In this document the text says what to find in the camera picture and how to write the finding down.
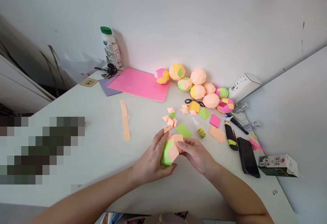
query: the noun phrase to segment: pixelated area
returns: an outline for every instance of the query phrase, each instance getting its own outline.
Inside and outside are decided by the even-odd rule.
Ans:
[[[33,117],[0,117],[0,148],[8,146],[8,137],[15,139],[7,165],[0,165],[0,185],[42,184],[38,176],[49,175],[51,165],[61,164],[59,156],[69,156],[78,136],[85,136],[84,117],[49,119],[50,126],[36,127]],[[23,132],[29,135],[27,146],[21,144]]]

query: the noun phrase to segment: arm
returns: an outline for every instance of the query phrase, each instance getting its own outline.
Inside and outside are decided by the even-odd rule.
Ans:
[[[218,164],[199,140],[184,138],[178,147],[191,165],[221,193],[236,213],[239,224],[273,224],[266,207],[258,195],[240,178]]]
[[[160,166],[167,137],[168,133],[164,134],[162,129],[134,166],[64,198],[42,212],[31,223],[93,224],[113,202],[126,193],[142,184],[171,175],[177,164],[167,168]]]

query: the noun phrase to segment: scissors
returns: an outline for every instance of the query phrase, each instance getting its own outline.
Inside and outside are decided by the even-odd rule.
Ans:
[[[186,104],[190,104],[192,101],[195,101],[195,102],[199,103],[200,106],[204,107],[203,102],[201,102],[201,101],[197,101],[197,100],[193,100],[193,99],[186,99],[186,100],[185,100],[185,103],[186,103]]]

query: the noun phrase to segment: white box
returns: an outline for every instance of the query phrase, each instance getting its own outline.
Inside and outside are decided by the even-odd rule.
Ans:
[[[262,83],[257,77],[244,73],[233,85],[228,89],[228,98],[232,99],[234,103],[248,96],[255,89],[260,87]]]

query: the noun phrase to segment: hand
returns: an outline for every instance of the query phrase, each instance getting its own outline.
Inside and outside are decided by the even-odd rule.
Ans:
[[[160,160],[164,151],[165,142],[169,132],[159,131],[153,138],[151,146],[143,153],[141,158],[132,167],[133,179],[139,185],[159,180],[173,173],[177,164],[162,168]]]
[[[191,165],[202,175],[211,170],[216,161],[211,154],[205,149],[201,142],[193,138],[184,138],[184,141],[177,142],[178,147],[183,150],[185,156]]]

